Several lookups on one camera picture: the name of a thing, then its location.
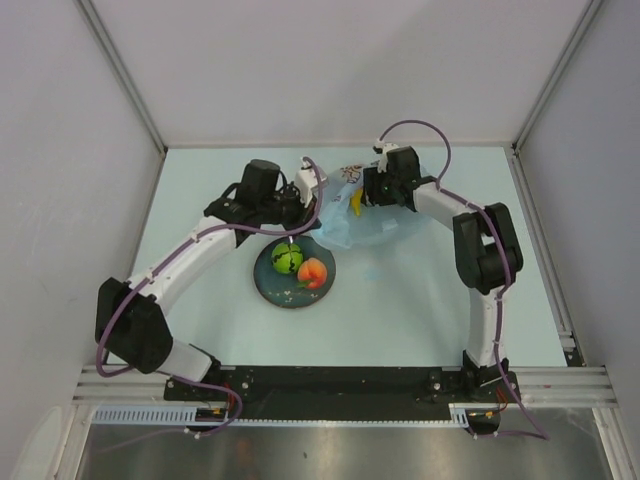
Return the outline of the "light blue printed plastic bag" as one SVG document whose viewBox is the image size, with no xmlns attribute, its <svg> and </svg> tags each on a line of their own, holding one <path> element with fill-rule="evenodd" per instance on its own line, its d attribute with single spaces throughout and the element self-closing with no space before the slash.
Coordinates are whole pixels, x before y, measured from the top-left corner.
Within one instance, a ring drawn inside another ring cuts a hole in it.
<svg viewBox="0 0 640 480">
<path fill-rule="evenodd" d="M 319 220 L 322 226 L 310 232 L 323 248 L 332 251 L 379 246 L 399 241 L 425 227 L 429 217 L 397 205 L 362 205 L 360 217 L 350 208 L 353 191 L 363 186 L 366 164 L 343 166 L 328 174 Z"/>
</svg>

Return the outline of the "yellow fake banana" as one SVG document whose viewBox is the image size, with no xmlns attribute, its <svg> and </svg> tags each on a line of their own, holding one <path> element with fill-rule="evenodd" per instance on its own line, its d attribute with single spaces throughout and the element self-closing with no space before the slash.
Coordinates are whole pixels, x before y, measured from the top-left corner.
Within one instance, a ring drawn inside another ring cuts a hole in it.
<svg viewBox="0 0 640 480">
<path fill-rule="evenodd" d="M 359 187 L 353 191 L 349 199 L 349 205 L 356 217 L 360 217 L 362 213 L 364 189 Z"/>
</svg>

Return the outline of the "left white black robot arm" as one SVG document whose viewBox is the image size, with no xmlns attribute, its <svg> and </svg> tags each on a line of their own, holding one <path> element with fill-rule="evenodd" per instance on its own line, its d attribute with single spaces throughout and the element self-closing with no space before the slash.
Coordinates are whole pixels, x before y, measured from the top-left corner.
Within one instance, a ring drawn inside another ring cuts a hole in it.
<svg viewBox="0 0 640 480">
<path fill-rule="evenodd" d="M 166 316 L 177 299 L 217 260 L 253 234 L 296 237 L 319 227 L 326 174 L 309 157 L 288 181 L 274 162 L 254 159 L 242 178 L 204 210 L 185 239 L 146 271 L 125 281 L 107 279 L 99 288 L 95 323 L 98 373 L 110 353 L 124 370 L 162 373 L 184 382 L 197 398 L 214 397 L 220 374 L 212 355 L 176 340 Z"/>
</svg>

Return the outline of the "green fake watermelon ball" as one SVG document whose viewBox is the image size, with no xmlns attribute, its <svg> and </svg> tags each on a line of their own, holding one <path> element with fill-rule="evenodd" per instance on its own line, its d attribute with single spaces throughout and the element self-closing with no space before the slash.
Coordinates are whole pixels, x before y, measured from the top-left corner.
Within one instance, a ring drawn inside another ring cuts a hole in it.
<svg viewBox="0 0 640 480">
<path fill-rule="evenodd" d="M 281 242 L 271 252 L 271 265 L 280 274 L 295 274 L 303 261 L 303 252 L 295 243 Z"/>
</svg>

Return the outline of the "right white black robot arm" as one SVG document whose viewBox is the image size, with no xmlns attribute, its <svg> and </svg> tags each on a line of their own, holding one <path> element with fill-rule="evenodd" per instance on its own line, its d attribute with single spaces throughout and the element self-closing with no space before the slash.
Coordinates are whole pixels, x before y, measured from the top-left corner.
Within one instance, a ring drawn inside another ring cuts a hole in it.
<svg viewBox="0 0 640 480">
<path fill-rule="evenodd" d="M 499 381 L 508 381 L 504 297 L 524 263 L 510 211 L 503 203 L 476 205 L 442 187 L 435 177 L 422 175 L 411 147 L 379 141 L 374 151 L 378 163 L 363 172 L 364 204 L 404 207 L 452 232 L 456 271 L 470 298 L 461 388 L 469 399 L 484 401 Z"/>
</svg>

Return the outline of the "orange fake peach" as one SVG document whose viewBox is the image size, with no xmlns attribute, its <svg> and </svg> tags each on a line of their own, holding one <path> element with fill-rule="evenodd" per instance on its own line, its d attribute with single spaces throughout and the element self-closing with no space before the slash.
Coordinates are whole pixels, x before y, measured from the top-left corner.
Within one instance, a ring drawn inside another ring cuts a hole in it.
<svg viewBox="0 0 640 480">
<path fill-rule="evenodd" d="M 298 285 L 306 289 L 319 289 L 327 281 L 328 269 L 317 258 L 304 261 L 297 272 Z"/>
</svg>

